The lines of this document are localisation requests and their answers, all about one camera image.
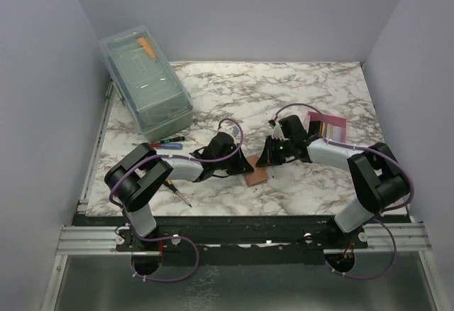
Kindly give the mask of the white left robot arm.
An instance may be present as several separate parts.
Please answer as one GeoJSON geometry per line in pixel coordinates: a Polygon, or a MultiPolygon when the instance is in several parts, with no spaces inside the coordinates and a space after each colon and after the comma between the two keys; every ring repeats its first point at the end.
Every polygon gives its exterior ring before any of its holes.
{"type": "Polygon", "coordinates": [[[159,154],[151,145],[141,143],[107,172],[104,182],[135,229],[133,243],[148,251],[157,242],[157,223],[149,206],[153,195],[169,180],[201,182],[217,170],[228,176],[254,172],[240,144],[224,132],[188,156],[159,154]]]}

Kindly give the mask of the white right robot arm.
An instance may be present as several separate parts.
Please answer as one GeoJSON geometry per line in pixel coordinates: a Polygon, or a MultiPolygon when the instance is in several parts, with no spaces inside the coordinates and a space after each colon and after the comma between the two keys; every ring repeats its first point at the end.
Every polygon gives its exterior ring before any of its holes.
{"type": "Polygon", "coordinates": [[[353,146],[309,134],[298,116],[272,119],[273,132],[256,166],[271,167],[299,160],[329,165],[348,171],[356,197],[331,219],[327,242],[343,248],[352,240],[352,231],[385,211],[391,204],[413,193],[413,184],[385,143],[353,146]]]}

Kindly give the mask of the tan leather card holder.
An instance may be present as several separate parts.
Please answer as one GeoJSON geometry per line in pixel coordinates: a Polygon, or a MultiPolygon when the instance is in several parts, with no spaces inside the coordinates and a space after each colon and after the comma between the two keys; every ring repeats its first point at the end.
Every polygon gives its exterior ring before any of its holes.
{"type": "Polygon", "coordinates": [[[257,168],[259,156],[257,154],[247,157],[248,163],[253,167],[253,172],[244,173],[245,183],[248,187],[264,184],[268,181],[268,174],[265,168],[257,168]]]}

